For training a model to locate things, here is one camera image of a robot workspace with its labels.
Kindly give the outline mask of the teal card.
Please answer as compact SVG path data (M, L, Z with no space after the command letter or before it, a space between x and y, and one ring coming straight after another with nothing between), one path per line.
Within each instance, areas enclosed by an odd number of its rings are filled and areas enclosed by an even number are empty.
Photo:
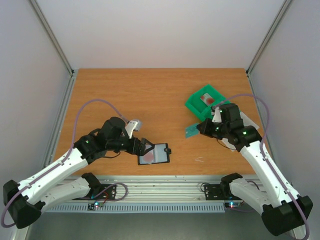
M185 138L191 138L193 136L198 135L200 132L197 129L198 123L194 123L188 127L185 128Z

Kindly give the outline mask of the black leather card holder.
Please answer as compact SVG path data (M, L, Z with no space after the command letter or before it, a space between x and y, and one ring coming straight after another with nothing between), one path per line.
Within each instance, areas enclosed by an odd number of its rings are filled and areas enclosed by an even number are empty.
M165 164L170 162L170 154L172 153L169 145L167 143L159 143L154 145L154 149L152 150L154 153L154 164ZM138 165L148 165L148 164L140 164L138 157Z

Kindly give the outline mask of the white card orange circles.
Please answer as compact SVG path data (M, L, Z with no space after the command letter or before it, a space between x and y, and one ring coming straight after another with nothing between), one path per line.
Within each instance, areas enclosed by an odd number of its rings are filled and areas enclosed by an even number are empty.
M141 165L150 165L150 164L153 164L154 161L155 161L155 157L154 157L153 150L151 150L151 151L147 152L145 155L139 157L139 163Z

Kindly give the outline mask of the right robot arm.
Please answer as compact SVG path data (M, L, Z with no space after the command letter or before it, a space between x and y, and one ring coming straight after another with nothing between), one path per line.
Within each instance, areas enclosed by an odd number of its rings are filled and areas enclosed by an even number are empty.
M253 125L245 125L238 106L234 103L213 107L212 118L197 125L200 134L226 139L251 165L265 191L250 185L240 174L233 173L221 179L220 191L225 198L234 196L245 201L260 214L264 226L274 236L305 227L309 238L307 219L313 208L308 196L299 192L286 180Z

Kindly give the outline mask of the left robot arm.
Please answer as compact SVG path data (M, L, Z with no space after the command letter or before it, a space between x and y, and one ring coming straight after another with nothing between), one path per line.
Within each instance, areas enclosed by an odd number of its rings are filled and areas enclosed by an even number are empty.
M101 193L101 184L93 173L85 173L71 184L58 184L95 160L106 158L108 151L126 152L138 158L153 151L154 143L133 135L140 127L138 120L125 122L111 117L101 128L72 143L66 153L41 171L19 182L7 181L3 185L1 226L23 229L38 220L45 210L61 202L86 196L96 199Z

